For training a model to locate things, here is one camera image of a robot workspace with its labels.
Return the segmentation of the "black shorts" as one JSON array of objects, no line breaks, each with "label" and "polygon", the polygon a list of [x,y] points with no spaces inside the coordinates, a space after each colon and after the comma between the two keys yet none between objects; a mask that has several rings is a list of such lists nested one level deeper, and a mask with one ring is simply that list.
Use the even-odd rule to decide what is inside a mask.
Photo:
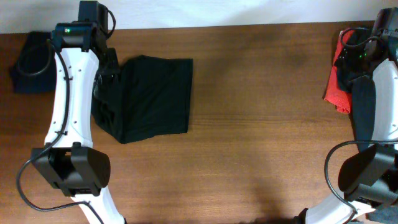
[{"label": "black shorts", "polygon": [[97,77],[91,114],[121,144],[187,133],[192,80],[191,58],[131,58],[120,72]]}]

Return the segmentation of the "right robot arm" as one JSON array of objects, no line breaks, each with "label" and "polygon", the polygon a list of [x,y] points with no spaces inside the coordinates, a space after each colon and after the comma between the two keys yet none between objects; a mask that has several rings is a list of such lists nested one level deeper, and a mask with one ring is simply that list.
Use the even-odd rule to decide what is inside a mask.
[{"label": "right robot arm", "polygon": [[381,9],[372,28],[339,35],[329,87],[349,98],[357,154],[344,161],[338,186],[294,223],[350,223],[397,205],[397,8]]}]

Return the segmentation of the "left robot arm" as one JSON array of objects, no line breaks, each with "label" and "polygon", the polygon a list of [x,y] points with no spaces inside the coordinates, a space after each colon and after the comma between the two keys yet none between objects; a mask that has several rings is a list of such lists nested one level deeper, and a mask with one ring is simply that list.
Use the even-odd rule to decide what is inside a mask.
[{"label": "left robot arm", "polygon": [[41,176],[80,206],[90,223],[126,222],[109,192],[109,157],[93,148],[90,127],[95,79],[111,51],[106,45],[111,15],[98,1],[80,1],[78,19],[52,31],[57,79],[52,120],[44,146],[30,157]]}]

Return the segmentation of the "black garment in pile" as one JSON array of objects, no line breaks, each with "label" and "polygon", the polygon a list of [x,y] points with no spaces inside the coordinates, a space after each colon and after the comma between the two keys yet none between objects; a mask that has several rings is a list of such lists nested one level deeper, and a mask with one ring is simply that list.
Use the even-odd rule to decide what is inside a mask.
[{"label": "black garment in pile", "polygon": [[338,88],[349,94],[350,117],[354,139],[357,141],[371,139],[375,121],[376,87],[364,52],[364,43],[368,41],[370,34],[371,31],[365,27],[342,31],[339,36],[342,49],[333,63],[336,67]]}]

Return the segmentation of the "red garment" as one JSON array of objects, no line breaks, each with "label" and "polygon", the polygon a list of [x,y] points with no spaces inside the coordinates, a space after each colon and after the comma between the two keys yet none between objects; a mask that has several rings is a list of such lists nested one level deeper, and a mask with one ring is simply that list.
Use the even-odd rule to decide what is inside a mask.
[{"label": "red garment", "polygon": [[352,96],[351,93],[347,93],[340,89],[338,85],[338,76],[337,76],[338,69],[335,66],[335,62],[337,61],[339,54],[343,51],[343,44],[341,43],[340,40],[342,33],[343,31],[341,31],[338,36],[336,50],[333,56],[333,62],[323,99],[334,105],[337,112],[343,114],[350,114],[352,106]]}]

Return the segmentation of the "folded navy blue garment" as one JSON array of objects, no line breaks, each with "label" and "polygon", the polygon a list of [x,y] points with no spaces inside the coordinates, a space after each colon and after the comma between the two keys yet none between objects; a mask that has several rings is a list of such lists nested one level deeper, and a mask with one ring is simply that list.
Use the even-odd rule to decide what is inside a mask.
[{"label": "folded navy blue garment", "polygon": [[55,90],[55,53],[47,45],[50,32],[32,31],[18,56],[9,69],[13,92],[37,94]]}]

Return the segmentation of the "dark grey garment at corner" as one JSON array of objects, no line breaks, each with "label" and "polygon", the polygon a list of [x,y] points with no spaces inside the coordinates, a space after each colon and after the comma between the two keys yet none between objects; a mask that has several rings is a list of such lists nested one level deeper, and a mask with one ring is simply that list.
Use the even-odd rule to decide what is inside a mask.
[{"label": "dark grey garment at corner", "polygon": [[397,224],[397,207],[387,207],[366,214],[366,219],[383,224]]}]

